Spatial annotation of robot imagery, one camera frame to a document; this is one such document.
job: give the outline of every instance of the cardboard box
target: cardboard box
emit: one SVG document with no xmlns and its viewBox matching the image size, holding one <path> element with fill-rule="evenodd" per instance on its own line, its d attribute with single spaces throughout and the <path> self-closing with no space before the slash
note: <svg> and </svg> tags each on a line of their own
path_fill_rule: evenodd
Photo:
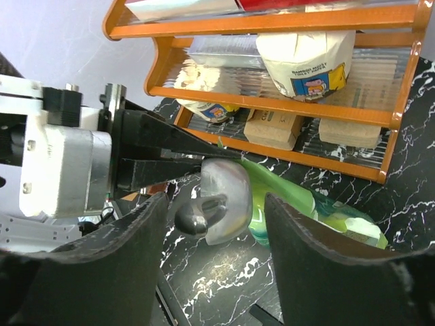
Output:
<svg viewBox="0 0 435 326">
<path fill-rule="evenodd" d="M 250 143 L 291 151 L 303 121 L 295 114 L 251 110 L 244 133 Z"/>
<path fill-rule="evenodd" d="M 344 89 L 325 98 L 326 104 L 393 111 L 401 79 L 395 79 L 397 60 L 357 59 Z M 339 145 L 374 149 L 381 127 L 340 120 L 321 119 L 320 140 Z"/>
</svg>

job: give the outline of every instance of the black metal bracket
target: black metal bracket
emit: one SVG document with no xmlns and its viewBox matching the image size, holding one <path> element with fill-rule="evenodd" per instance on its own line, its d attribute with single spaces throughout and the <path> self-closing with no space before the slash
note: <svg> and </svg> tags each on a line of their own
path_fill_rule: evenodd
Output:
<svg viewBox="0 0 435 326">
<path fill-rule="evenodd" d="M 283 326 L 284 324 L 281 323 L 278 319 L 276 319 L 274 316 L 269 314 L 266 310 L 261 308 L 259 305 L 254 304 L 249 309 L 249 314 L 253 316 L 255 319 L 261 322 L 263 326 Z"/>
<path fill-rule="evenodd" d="M 157 113 L 126 100 L 123 86 L 107 85 L 100 100 L 103 110 L 100 112 L 99 130 L 110 132 L 112 137 L 112 198 L 199 173 L 202 157 L 241 157 L 235 151 L 203 141 L 167 123 Z M 164 158 L 162 150 L 200 158 Z"/>
</svg>

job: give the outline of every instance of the clear plastic container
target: clear plastic container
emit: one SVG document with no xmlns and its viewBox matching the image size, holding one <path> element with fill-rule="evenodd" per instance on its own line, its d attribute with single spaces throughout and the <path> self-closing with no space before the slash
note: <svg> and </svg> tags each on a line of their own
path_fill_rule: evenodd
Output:
<svg viewBox="0 0 435 326">
<path fill-rule="evenodd" d="M 257 50 L 256 35 L 198 36 L 188 55 L 208 67 L 266 68 Z"/>
</svg>

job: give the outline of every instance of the screw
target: screw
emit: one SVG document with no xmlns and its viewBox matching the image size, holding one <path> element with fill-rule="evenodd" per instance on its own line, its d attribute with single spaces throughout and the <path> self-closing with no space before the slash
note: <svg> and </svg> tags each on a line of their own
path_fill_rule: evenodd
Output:
<svg viewBox="0 0 435 326">
<path fill-rule="evenodd" d="M 32 192 L 32 183 L 26 182 L 22 185 L 22 193 L 23 194 L 30 194 Z"/>
<path fill-rule="evenodd" d="M 28 151 L 34 151 L 35 148 L 36 148 L 36 141 L 30 140 L 27 142 L 27 150 Z"/>
</svg>

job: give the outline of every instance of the robotic arm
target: robotic arm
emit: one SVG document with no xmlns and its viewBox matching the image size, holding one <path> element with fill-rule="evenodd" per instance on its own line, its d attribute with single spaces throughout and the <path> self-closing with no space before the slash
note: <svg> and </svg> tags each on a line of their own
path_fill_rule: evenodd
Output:
<svg viewBox="0 0 435 326">
<path fill-rule="evenodd" d="M 0 163 L 22 167 L 26 216 L 99 215 L 106 199 L 201 170 L 202 160 L 163 158 L 163 149 L 237 157 L 126 100 L 124 86 L 108 84 L 100 101 L 85 107 L 76 86 L 0 75 Z"/>
</svg>

